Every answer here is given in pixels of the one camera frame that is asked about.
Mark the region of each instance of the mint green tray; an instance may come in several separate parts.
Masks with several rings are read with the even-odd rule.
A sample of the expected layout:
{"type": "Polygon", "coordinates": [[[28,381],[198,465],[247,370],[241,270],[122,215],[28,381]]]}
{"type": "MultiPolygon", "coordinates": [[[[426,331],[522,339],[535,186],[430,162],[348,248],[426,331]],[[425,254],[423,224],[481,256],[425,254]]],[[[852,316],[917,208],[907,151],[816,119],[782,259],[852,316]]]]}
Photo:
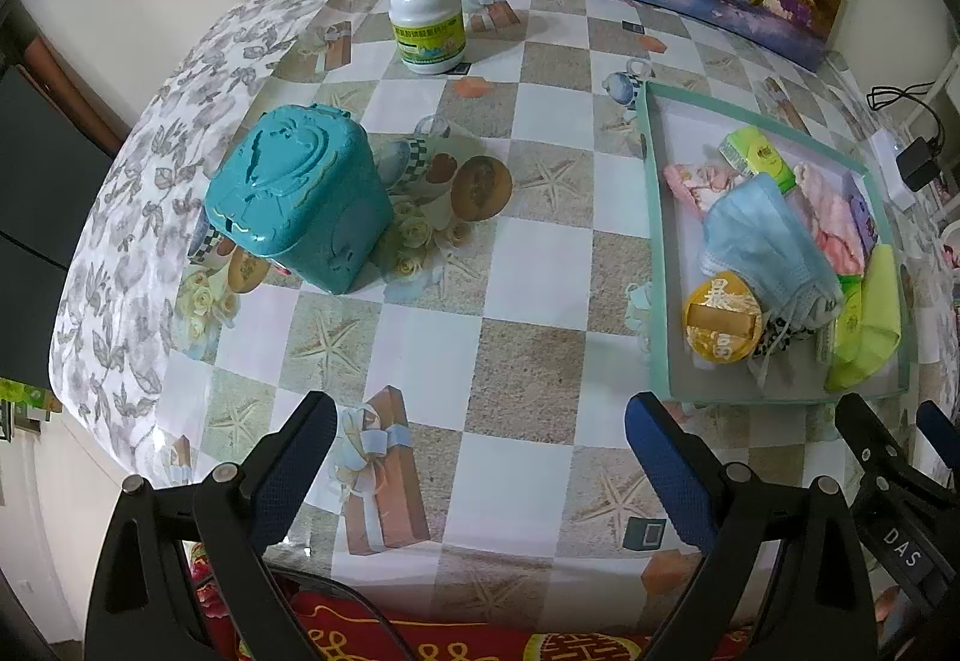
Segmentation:
{"type": "MultiPolygon", "coordinates": [[[[834,184],[853,173],[874,215],[880,242],[892,244],[890,224],[870,171],[809,135],[755,112],[659,82],[646,82],[637,97],[637,130],[645,136],[645,184],[653,255],[650,381],[661,400],[684,403],[822,403],[842,393],[823,389],[827,367],[815,359],[815,339],[794,341],[770,362],[761,394],[744,361],[712,366],[694,359],[683,336],[683,301],[705,277],[697,255],[702,229],[696,217],[661,181],[664,165],[702,164],[721,157],[716,147],[728,132],[743,125],[763,130],[791,167],[804,160],[817,165],[834,184]]],[[[869,400],[899,397],[909,386],[909,342],[904,292],[901,298],[901,345],[886,366],[851,391],[869,400]]]]}

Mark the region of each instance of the floral tablecloth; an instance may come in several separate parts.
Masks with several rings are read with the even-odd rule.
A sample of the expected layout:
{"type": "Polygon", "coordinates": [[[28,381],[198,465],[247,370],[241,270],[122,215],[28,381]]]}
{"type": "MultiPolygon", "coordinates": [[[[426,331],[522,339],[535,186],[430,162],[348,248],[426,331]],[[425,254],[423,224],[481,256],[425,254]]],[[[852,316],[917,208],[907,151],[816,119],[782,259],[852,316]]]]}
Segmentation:
{"type": "MultiPolygon", "coordinates": [[[[872,167],[875,120],[835,55],[812,74],[639,2],[464,6],[469,72],[440,77],[397,59],[386,0],[251,0],[224,15],[151,101],[90,211],[51,344],[53,387],[157,486],[242,460],[305,391],[326,390],[340,439],[268,557],[406,612],[651,629],[697,554],[669,526],[659,551],[623,544],[630,517],[664,511],[622,431],[626,400],[647,386],[625,293],[649,279],[650,232],[644,161],[603,80],[648,60],[658,79],[872,167]],[[230,144],[262,111],[312,101],[349,110],[409,180],[347,296],[266,267],[202,220],[230,144]],[[438,114],[448,144],[411,141],[438,114]],[[392,433],[368,453],[358,434],[372,427],[392,433]]],[[[934,208],[925,194],[906,214],[888,208],[916,349],[910,392],[877,412],[942,477],[913,435],[918,399],[953,416],[957,392],[934,208]]],[[[671,411],[766,479],[831,474],[856,491],[832,405],[671,411]]]]}

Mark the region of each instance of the blue surgical mask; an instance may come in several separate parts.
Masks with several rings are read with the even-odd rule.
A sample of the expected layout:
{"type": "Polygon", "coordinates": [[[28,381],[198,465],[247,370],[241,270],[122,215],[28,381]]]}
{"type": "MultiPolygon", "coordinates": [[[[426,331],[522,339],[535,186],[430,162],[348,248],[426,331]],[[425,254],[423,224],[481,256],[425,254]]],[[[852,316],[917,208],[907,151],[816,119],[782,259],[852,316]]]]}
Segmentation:
{"type": "Polygon", "coordinates": [[[769,174],[731,189],[704,216],[701,270],[733,271],[770,318],[817,330],[843,306],[836,274],[769,174]]]}

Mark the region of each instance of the blue gripper pad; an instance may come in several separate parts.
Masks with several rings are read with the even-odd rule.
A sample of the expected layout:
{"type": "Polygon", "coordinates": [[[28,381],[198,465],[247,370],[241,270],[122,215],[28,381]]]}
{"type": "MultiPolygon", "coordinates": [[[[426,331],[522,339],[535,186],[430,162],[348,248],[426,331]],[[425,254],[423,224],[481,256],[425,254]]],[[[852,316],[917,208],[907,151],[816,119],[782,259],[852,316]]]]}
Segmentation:
{"type": "MultiPolygon", "coordinates": [[[[680,539],[696,546],[704,555],[709,554],[717,536],[710,493],[678,448],[680,437],[690,434],[683,433],[653,393],[632,397],[627,403],[624,423],[627,442],[680,539]]],[[[699,438],[691,436],[691,439],[696,439],[707,450],[699,438]]]]}
{"type": "Polygon", "coordinates": [[[932,400],[925,400],[917,408],[917,427],[947,469],[960,469],[960,433],[932,400]]]}
{"type": "Polygon", "coordinates": [[[287,535],[336,435],[337,407],[314,391],[247,456],[241,493],[253,505],[250,541],[258,554],[287,535]]]}

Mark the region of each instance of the container lid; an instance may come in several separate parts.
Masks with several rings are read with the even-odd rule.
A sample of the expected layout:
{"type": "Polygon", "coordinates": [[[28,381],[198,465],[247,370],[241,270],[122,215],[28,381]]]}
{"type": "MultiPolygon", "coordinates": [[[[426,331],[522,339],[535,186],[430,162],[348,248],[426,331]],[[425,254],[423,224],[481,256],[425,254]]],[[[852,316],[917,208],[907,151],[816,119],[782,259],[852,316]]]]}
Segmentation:
{"type": "Polygon", "coordinates": [[[222,234],[268,258],[304,235],[355,144],[367,143],[347,111],[280,106],[260,117],[206,191],[206,215],[222,234]]]}

